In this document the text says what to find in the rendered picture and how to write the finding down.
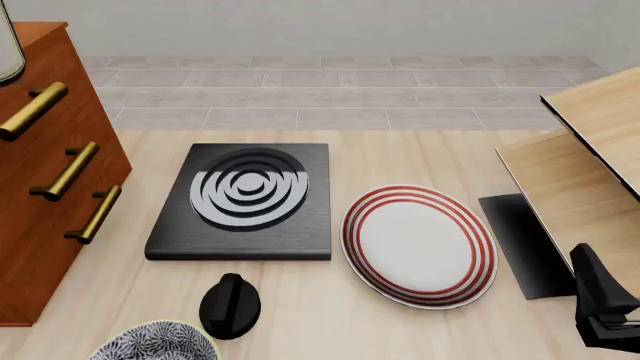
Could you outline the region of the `blue patterned bowl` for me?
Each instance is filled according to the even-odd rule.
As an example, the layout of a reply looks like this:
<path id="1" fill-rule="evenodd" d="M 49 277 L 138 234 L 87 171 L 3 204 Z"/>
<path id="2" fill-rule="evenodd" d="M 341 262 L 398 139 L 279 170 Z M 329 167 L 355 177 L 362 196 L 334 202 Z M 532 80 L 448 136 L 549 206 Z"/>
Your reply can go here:
<path id="1" fill-rule="evenodd" d="M 198 326 L 154 320 L 116 335 L 87 360 L 222 360 L 213 339 Z"/>

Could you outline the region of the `pale glass bottle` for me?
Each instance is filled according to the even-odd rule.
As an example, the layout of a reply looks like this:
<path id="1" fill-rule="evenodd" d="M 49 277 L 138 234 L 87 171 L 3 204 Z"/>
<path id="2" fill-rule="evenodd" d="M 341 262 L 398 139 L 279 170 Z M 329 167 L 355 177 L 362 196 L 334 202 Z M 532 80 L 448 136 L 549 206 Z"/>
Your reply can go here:
<path id="1" fill-rule="evenodd" d="M 0 0 L 0 87 L 19 79 L 25 68 L 26 57 L 4 2 Z"/>

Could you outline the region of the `pale wooden rack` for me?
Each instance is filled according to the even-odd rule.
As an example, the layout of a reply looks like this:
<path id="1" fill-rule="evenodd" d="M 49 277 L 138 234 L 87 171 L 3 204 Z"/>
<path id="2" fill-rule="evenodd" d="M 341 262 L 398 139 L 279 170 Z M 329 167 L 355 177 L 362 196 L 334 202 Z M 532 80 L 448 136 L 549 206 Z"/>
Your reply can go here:
<path id="1" fill-rule="evenodd" d="M 640 66 L 540 101 L 564 128 L 496 149 L 545 231 L 524 242 L 549 245 L 568 286 L 570 251 L 590 245 L 640 298 Z"/>

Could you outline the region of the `white plate with red rings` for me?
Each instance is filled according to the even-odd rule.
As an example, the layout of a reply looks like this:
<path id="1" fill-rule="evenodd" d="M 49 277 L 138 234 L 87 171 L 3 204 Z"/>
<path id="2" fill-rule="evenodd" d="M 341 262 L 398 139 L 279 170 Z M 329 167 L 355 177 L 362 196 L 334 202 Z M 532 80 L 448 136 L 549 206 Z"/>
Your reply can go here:
<path id="1" fill-rule="evenodd" d="M 498 247 L 472 210 L 432 188 L 374 188 L 340 225 L 349 266 L 376 292 L 412 308 L 445 310 L 480 299 L 498 272 Z"/>

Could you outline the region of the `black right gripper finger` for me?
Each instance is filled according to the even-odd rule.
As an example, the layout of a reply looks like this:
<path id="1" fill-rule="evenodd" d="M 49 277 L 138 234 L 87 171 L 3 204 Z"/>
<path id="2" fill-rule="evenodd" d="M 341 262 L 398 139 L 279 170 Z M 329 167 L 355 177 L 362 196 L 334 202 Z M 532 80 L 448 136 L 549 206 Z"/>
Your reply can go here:
<path id="1" fill-rule="evenodd" d="M 577 323 L 593 318 L 605 326 L 629 326 L 634 296 L 610 274 L 595 251 L 580 243 L 570 251 L 574 269 Z"/>

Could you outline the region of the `flat black stove plate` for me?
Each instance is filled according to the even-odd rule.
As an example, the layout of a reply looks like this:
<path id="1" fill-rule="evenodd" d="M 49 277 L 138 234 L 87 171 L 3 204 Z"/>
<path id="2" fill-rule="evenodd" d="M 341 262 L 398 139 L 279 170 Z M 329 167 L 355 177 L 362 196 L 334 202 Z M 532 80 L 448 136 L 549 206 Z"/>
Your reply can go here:
<path id="1" fill-rule="evenodd" d="M 195 143 L 147 260 L 330 260 L 329 146 Z"/>

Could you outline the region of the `round black stove knob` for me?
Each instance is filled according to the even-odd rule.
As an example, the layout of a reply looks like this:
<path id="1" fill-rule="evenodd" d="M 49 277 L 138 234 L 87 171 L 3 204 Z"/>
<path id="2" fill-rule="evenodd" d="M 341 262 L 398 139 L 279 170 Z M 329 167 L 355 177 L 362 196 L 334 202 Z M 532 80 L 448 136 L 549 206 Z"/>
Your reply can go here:
<path id="1" fill-rule="evenodd" d="M 249 332 L 261 314 L 256 288 L 236 273 L 224 274 L 203 296 L 199 319 L 205 331 L 219 340 L 233 340 Z"/>

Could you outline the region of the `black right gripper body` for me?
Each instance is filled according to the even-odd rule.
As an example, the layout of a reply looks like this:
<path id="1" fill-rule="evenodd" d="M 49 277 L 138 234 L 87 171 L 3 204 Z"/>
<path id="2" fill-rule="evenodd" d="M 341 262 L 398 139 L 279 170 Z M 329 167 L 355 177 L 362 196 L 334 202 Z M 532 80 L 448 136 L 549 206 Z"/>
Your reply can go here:
<path id="1" fill-rule="evenodd" d="M 586 347 L 640 349 L 640 320 L 627 320 L 624 315 L 586 317 L 576 328 Z"/>

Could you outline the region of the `wooden cabinet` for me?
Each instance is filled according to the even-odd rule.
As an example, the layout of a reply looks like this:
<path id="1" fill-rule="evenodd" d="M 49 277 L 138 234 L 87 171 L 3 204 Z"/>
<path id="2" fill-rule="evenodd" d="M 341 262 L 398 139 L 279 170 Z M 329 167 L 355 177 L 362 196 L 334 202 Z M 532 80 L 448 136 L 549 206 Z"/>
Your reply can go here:
<path id="1" fill-rule="evenodd" d="M 68 93 L 17 140 L 0 140 L 0 327 L 31 326 L 86 245 L 65 239 L 82 230 L 100 199 L 132 170 L 63 22 L 18 22 L 26 68 L 0 87 L 0 125 L 28 104 L 30 89 L 52 83 Z M 67 148 L 100 147 L 61 200 L 30 195 L 51 185 L 74 159 Z"/>

